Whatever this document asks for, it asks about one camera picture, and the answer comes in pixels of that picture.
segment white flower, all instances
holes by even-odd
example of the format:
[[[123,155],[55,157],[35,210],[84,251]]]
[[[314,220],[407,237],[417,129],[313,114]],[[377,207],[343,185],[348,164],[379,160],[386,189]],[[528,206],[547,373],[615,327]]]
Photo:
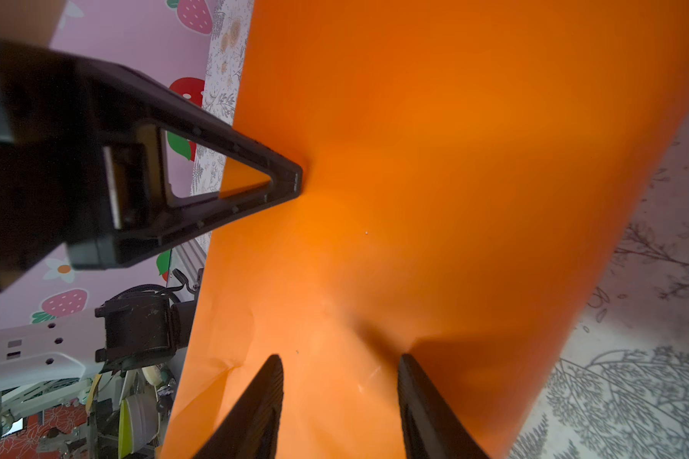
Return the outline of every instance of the white flower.
[[[61,278],[66,283],[72,283],[76,271],[69,264],[69,260],[46,259],[46,265],[50,268],[43,276],[44,280]]]
[[[64,7],[61,19],[59,19],[59,28],[63,29],[67,23],[67,18],[83,18],[84,12],[79,9],[74,2],[67,2]]]

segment red strawberry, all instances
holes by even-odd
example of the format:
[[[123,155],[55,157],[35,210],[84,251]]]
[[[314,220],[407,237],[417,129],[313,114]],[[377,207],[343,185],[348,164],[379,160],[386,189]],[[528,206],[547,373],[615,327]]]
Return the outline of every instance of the red strawberry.
[[[87,290],[73,289],[63,291],[58,295],[43,300],[41,308],[52,316],[68,316],[84,309],[88,296]]]
[[[204,80],[187,76],[179,78],[168,87],[179,96],[197,106],[202,106],[202,91],[204,90]]]
[[[166,5],[176,9],[178,20],[194,32],[211,34],[211,15],[204,0],[166,0]]]

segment green leaf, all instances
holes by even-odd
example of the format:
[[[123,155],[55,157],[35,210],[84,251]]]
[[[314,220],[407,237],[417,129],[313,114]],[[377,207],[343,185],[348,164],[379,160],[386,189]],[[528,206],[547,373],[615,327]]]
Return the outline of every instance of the green leaf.
[[[171,149],[176,153],[182,155],[187,160],[192,160],[192,146],[189,145],[189,141],[180,137],[173,132],[166,132],[168,137],[168,144],[171,145]]]
[[[33,320],[31,320],[32,324],[37,324],[40,322],[46,322],[47,320],[54,320],[56,316],[52,316],[51,314],[48,314],[47,312],[44,311],[38,311],[34,312],[31,317],[33,317]]]
[[[168,272],[168,267],[171,265],[171,251],[165,251],[156,258],[156,266],[158,267],[158,275],[163,275]]]

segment orange sheet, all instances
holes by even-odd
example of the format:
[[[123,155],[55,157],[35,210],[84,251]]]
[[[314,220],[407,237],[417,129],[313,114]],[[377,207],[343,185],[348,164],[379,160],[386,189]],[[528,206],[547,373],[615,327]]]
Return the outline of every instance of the orange sheet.
[[[271,353],[278,457],[404,457],[412,353],[511,447],[689,107],[689,0],[256,0],[235,128],[303,195],[215,231],[164,457]]]

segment orange surface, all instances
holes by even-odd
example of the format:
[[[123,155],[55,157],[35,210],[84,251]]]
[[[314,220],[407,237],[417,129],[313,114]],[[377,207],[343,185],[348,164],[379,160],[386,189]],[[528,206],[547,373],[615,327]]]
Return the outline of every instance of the orange surface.
[[[304,192],[215,231],[164,457],[278,353],[278,457],[402,458],[405,351],[504,457],[688,108],[689,1],[256,0]]]

